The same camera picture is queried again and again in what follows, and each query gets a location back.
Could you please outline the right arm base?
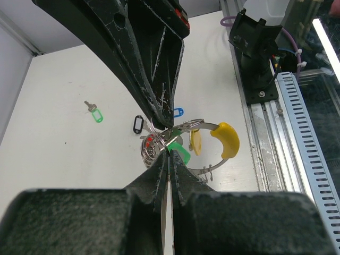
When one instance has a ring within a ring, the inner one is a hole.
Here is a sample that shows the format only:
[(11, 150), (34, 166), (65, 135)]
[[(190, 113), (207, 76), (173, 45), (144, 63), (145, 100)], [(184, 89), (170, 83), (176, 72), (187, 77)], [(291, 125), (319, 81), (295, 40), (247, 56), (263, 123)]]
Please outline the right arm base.
[(229, 42), (239, 54), (239, 70), (247, 105), (263, 104), (278, 99), (275, 80), (278, 72), (270, 68), (271, 57), (278, 53), (275, 42), (281, 25), (266, 25), (247, 16), (242, 9), (236, 16), (229, 34)]

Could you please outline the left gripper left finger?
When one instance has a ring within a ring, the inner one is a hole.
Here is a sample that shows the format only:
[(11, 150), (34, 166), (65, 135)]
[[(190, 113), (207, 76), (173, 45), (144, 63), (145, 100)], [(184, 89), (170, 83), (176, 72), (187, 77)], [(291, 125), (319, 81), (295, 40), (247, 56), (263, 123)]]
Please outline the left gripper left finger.
[(169, 153), (123, 189), (21, 192), (1, 220), (1, 254), (163, 254)]

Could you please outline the keyring with yellow handle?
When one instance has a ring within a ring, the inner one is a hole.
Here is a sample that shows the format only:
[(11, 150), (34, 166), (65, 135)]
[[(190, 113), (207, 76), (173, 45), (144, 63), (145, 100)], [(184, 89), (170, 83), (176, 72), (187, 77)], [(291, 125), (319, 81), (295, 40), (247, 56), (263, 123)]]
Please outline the keyring with yellow handle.
[(213, 170), (224, 165), (229, 159), (234, 158), (240, 148), (240, 140), (237, 132), (232, 126), (225, 122), (213, 124), (205, 122), (203, 119), (195, 119), (183, 122), (165, 131), (157, 131), (151, 121), (147, 121), (151, 132), (155, 136), (153, 142), (146, 147), (146, 137), (142, 139), (140, 152), (141, 158), (147, 168), (152, 166), (159, 154), (168, 150), (167, 146), (176, 141), (180, 143), (189, 152), (189, 133), (191, 130), (208, 130), (210, 135), (219, 140), (223, 146), (221, 161), (215, 165), (208, 165), (202, 168), (189, 168), (189, 171), (195, 175), (207, 175)]

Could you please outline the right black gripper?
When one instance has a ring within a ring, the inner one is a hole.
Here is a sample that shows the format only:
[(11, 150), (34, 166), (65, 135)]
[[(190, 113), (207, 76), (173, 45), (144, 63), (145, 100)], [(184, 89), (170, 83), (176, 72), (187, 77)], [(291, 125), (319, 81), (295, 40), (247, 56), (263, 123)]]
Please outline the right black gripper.
[(179, 1), (34, 1), (79, 38), (125, 85), (155, 127), (174, 125), (184, 38)]

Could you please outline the bright green tag key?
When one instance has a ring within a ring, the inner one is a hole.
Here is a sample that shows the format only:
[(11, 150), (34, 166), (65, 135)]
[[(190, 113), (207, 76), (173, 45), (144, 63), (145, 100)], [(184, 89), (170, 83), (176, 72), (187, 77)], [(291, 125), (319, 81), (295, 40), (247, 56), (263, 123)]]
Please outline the bright green tag key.
[(191, 154), (178, 142), (174, 141), (170, 145), (167, 146), (169, 151), (177, 151), (182, 161), (187, 165), (191, 159)]

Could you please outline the red tag key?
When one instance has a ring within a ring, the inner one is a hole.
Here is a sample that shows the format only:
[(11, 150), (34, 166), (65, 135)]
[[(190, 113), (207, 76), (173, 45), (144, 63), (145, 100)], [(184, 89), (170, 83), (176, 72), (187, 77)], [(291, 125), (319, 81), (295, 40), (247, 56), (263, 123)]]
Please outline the red tag key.
[(155, 136), (153, 134), (149, 134), (146, 137), (146, 147), (148, 147), (154, 140)]

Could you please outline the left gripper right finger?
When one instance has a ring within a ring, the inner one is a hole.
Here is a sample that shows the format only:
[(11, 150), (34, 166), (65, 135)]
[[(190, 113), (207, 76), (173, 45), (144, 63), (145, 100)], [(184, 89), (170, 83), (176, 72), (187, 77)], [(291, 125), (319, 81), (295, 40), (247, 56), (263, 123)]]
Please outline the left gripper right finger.
[(335, 254), (312, 201), (292, 192), (218, 192), (169, 155), (175, 254)]

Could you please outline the yellow tag key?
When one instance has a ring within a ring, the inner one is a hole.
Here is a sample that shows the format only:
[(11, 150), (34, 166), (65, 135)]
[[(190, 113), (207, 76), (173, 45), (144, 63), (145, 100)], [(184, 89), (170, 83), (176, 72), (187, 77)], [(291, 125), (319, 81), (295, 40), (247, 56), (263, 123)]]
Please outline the yellow tag key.
[(189, 150), (193, 151), (196, 156), (201, 155), (202, 138), (199, 129), (191, 130), (189, 133)]

